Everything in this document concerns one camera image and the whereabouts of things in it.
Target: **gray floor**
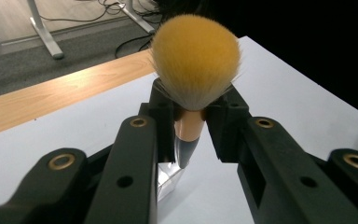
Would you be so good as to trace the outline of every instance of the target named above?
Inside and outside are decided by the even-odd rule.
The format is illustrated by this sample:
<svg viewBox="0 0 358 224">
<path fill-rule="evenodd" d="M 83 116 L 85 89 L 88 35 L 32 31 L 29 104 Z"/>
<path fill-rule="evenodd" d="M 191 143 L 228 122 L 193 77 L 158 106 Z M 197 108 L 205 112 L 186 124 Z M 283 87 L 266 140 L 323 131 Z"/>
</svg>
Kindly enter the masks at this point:
<svg viewBox="0 0 358 224">
<path fill-rule="evenodd" d="M 38 37 L 0 45 L 0 95 L 137 52 L 151 36 L 126 42 L 142 36 L 147 32 L 131 19 L 62 31 L 53 34 L 65 55 L 61 60 L 52 59 Z"/>
</svg>

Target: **yellow bristles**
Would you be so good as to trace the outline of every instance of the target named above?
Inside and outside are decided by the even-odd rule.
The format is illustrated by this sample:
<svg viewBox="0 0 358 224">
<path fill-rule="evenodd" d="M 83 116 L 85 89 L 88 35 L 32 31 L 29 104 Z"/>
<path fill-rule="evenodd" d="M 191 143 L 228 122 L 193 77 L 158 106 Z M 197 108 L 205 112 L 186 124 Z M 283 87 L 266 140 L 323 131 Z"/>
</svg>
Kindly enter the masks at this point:
<svg viewBox="0 0 358 224">
<path fill-rule="evenodd" d="M 237 75 L 237 37 L 216 21 L 176 16 L 155 34 L 152 56 L 162 88 L 187 110 L 200 110 L 220 97 Z"/>
</svg>

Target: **desk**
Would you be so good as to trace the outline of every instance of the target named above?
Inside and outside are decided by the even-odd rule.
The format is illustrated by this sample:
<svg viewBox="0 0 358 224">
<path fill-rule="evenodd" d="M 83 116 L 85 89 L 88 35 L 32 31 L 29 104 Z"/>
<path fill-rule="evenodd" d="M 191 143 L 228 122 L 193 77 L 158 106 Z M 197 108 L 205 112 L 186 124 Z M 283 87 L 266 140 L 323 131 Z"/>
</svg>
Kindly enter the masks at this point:
<svg viewBox="0 0 358 224">
<path fill-rule="evenodd" d="M 253 116 L 279 121 L 324 160 L 336 148 L 358 149 L 358 110 L 252 39 L 240 44 L 233 84 Z M 143 51 L 1 96 L 0 203 L 49 151 L 76 147 L 91 155 L 112 144 L 121 121 L 148 102 L 156 77 Z M 216 158 L 205 128 L 176 190 L 158 204 L 158 223 L 252 223 L 236 167 Z"/>
</svg>

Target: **wooden edge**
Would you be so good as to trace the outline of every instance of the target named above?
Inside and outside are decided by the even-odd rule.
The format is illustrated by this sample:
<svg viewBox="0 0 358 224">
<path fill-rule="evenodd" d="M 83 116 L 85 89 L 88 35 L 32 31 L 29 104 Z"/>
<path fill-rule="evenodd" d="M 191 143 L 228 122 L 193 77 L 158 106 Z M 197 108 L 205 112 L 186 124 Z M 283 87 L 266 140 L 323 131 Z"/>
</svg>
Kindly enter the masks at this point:
<svg viewBox="0 0 358 224">
<path fill-rule="evenodd" d="M 0 132 L 154 72 L 150 50 L 0 96 Z"/>
</svg>

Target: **makeup brush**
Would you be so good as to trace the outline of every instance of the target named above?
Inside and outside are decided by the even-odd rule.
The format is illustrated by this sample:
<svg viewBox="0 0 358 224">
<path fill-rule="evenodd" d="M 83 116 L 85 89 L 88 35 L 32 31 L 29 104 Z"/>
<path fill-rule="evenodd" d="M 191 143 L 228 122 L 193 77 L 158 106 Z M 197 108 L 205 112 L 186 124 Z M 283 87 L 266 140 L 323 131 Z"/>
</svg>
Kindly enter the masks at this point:
<svg viewBox="0 0 358 224">
<path fill-rule="evenodd" d="M 216 21 L 179 15 L 165 21 L 151 44 L 159 87 L 175 109 L 175 155 L 188 165 L 205 121 L 204 108 L 225 93 L 237 75 L 237 37 Z"/>
</svg>

